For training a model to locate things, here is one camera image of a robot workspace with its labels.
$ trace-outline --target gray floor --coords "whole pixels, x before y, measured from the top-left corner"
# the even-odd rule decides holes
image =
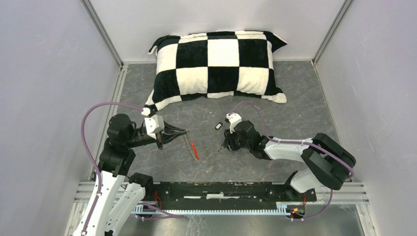
[[[302,163],[287,160],[258,160],[249,151],[228,152],[222,149],[224,125],[215,131],[214,126],[224,121],[236,104],[248,100],[257,104],[265,116],[269,134],[286,139],[302,139],[318,132],[336,139],[323,91],[311,62],[274,62],[277,86],[287,96],[286,104],[246,97],[220,99],[199,98],[168,105],[158,112],[164,120],[176,127],[190,130],[200,160],[193,160],[183,138],[177,138],[158,150],[156,145],[138,147],[136,159],[129,174],[139,172],[153,176],[155,181],[285,181],[290,173],[303,170]],[[153,87],[156,64],[129,65],[120,101],[142,107]],[[119,113],[142,123],[143,116],[119,107]],[[250,120],[264,134],[262,123],[249,105],[238,108],[243,120]]]

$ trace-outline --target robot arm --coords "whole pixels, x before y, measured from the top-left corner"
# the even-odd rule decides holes
[[[162,116],[153,115],[145,118],[145,127],[136,127],[126,114],[117,114],[109,121],[107,138],[98,163],[102,176],[102,187],[90,221],[84,230],[85,222],[90,215],[90,209],[96,194],[92,194],[81,223],[73,236],[118,236],[119,232],[131,214],[133,208],[149,192],[153,179],[140,173],[129,178],[129,184],[120,200],[114,205],[116,194],[123,183],[130,165],[135,158],[132,148],[156,143],[159,149],[173,139],[186,134],[186,130],[176,128],[163,121]],[[98,189],[98,178],[93,193]]]
[[[230,128],[224,131],[222,146],[230,151],[245,148],[258,159],[288,159],[306,163],[308,169],[297,172],[289,179],[290,186],[299,193],[326,186],[339,190],[349,176],[349,170],[319,150],[304,145],[314,143],[336,155],[350,167],[356,164],[355,158],[326,134],[318,133],[314,138],[304,140],[284,140],[261,136],[250,121],[242,121],[238,114],[226,115]]]

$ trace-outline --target white mounting bracket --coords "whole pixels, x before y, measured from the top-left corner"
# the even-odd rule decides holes
[[[149,136],[156,139],[156,134],[164,130],[164,119],[161,115],[153,115],[151,118],[145,118],[146,132]]]
[[[242,117],[237,113],[226,114],[226,118],[229,120],[230,133],[235,131],[235,126],[242,121]]]

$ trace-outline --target black and white pillow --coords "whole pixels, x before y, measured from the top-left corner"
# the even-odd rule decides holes
[[[287,98],[275,85],[272,53],[287,42],[268,31],[167,35],[155,41],[157,68],[145,108],[198,97],[253,96],[276,103]]]

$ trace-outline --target cable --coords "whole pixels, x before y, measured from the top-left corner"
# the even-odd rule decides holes
[[[304,214],[300,214],[300,213],[298,213],[298,212],[294,212],[295,214],[297,214],[297,215],[299,215],[299,216],[302,216],[302,217],[304,217],[305,216],[305,214],[307,213],[307,207],[306,206],[304,206]]]
[[[256,113],[258,113],[259,117],[261,118],[262,125],[264,126],[265,136],[270,141],[272,141],[274,143],[278,143],[278,144],[294,144],[294,145],[304,145],[305,144],[305,145],[309,145],[309,146],[311,146],[313,148],[316,148],[316,149],[324,152],[325,154],[329,155],[331,158],[333,158],[334,160],[336,160],[337,162],[339,162],[340,164],[342,164],[344,167],[346,167],[346,169],[348,169],[350,171],[350,178],[353,178],[355,172],[353,171],[353,169],[348,164],[346,164],[340,158],[338,158],[337,156],[335,156],[333,153],[327,151],[326,149],[324,149],[324,148],[322,148],[322,147],[320,147],[318,145],[315,145],[313,143],[305,143],[305,142],[301,142],[301,141],[277,141],[277,140],[272,139],[268,135],[267,126],[265,124],[265,119],[264,119],[264,116],[262,115],[261,108],[257,107],[252,102],[250,102],[250,101],[242,101],[242,102],[238,103],[235,107],[233,107],[233,109],[228,113],[228,115],[230,115],[231,113],[233,113],[236,110],[236,108],[238,108],[240,105],[242,105],[244,103],[247,103],[247,104],[251,105],[253,108],[255,108]],[[315,215],[312,215],[312,216],[309,216],[309,217],[306,217],[306,218],[303,218],[303,219],[291,219],[291,221],[293,221],[293,220],[296,220],[296,221],[304,221],[304,220],[308,220],[308,219],[313,219],[313,218],[315,218],[315,217],[323,214],[327,210],[328,206],[330,205],[330,202],[331,202],[331,199],[332,198],[333,198],[333,189],[330,190],[330,198],[329,198],[326,206],[319,213],[317,213]]]
[[[90,161],[92,162],[92,164],[93,164],[93,166],[94,166],[94,169],[95,169],[95,172],[96,172],[97,177],[98,177],[98,188],[97,188],[97,193],[96,193],[95,198],[94,198],[94,201],[93,201],[93,203],[92,203],[92,205],[91,205],[91,209],[90,209],[90,211],[89,211],[89,213],[88,213],[88,215],[87,215],[86,222],[85,222],[84,227],[83,227],[83,232],[86,232],[86,231],[87,231],[87,227],[88,227],[88,225],[89,225],[89,222],[90,222],[90,219],[91,219],[92,213],[94,212],[95,205],[97,205],[98,197],[101,195],[101,185],[102,185],[102,183],[103,183],[103,179],[102,179],[102,176],[101,176],[100,170],[99,170],[99,168],[98,168],[98,165],[97,165],[97,163],[95,162],[95,159],[94,159],[94,157],[92,156],[92,153],[90,152],[89,146],[87,145],[87,142],[86,142],[86,135],[85,135],[85,132],[84,132],[84,126],[85,126],[85,124],[86,124],[87,117],[89,116],[89,114],[90,114],[93,110],[95,110],[95,109],[96,109],[96,108],[98,108],[98,107],[101,107],[101,106],[106,106],[106,105],[117,105],[117,106],[127,107],[127,108],[130,108],[130,109],[133,109],[133,110],[136,110],[136,111],[140,111],[140,112],[141,112],[141,111],[143,111],[143,109],[142,109],[142,108],[135,107],[135,106],[128,105],[128,104],[124,104],[124,103],[119,103],[119,102],[102,102],[102,103],[99,103],[99,104],[97,104],[97,105],[95,105],[95,106],[91,107],[91,108],[90,108],[90,109],[86,112],[86,114],[85,114],[85,115],[84,115],[84,117],[83,117],[83,120],[81,121],[81,139],[83,140],[83,145],[84,145],[84,148],[86,149],[87,155],[89,156]]]
[[[318,146],[314,143],[308,143],[308,142],[302,142],[302,141],[288,141],[288,140],[277,141],[277,140],[272,139],[268,134],[267,126],[265,124],[265,119],[264,119],[264,115],[262,115],[261,108],[257,107],[252,102],[250,102],[250,101],[240,102],[235,107],[233,107],[233,109],[228,114],[230,115],[231,113],[233,113],[236,110],[236,108],[239,107],[240,105],[242,105],[243,103],[247,103],[247,104],[249,104],[249,105],[251,105],[252,107],[255,108],[256,112],[258,113],[259,117],[261,118],[262,125],[264,126],[265,136],[267,137],[268,140],[270,140],[271,142],[274,142],[274,143],[278,143],[278,144],[309,145],[313,148],[316,148],[316,149],[320,150],[321,152],[329,155],[331,158],[333,158],[334,160],[339,162],[341,165],[343,165],[346,169],[348,169],[350,171],[350,178],[353,178],[353,176],[355,174],[353,169],[348,164],[346,164],[344,161],[342,161],[340,158],[335,156],[333,153],[327,151],[326,149],[322,148],[321,146]]]
[[[161,219],[169,219],[169,218],[181,218],[181,219],[183,219],[183,218],[185,218],[184,215],[174,215],[174,214],[168,213],[168,212],[166,212],[164,210],[161,210],[161,209],[159,209],[159,208],[157,208],[157,207],[155,207],[155,206],[153,206],[151,204],[138,203],[138,205],[144,205],[144,206],[147,206],[147,207],[149,207],[151,209],[157,210],[157,211],[159,211],[159,212],[161,212],[161,213],[163,213],[165,215],[168,215],[168,216],[155,217],[155,218],[144,218],[143,217],[142,218],[143,220],[161,220]]]
[[[333,198],[333,189],[330,190],[330,198],[328,199],[328,202],[327,202],[326,206],[319,213],[317,213],[315,215],[312,215],[312,216],[302,218],[302,219],[291,219],[291,221],[304,221],[304,220],[309,220],[309,219],[316,218],[317,216],[320,216],[321,214],[323,214],[327,210],[328,206],[330,205],[330,202],[331,202],[332,198]]]
[[[302,205],[301,206],[304,207],[306,203],[307,203],[307,199],[305,197],[305,193],[303,193],[302,194]]]

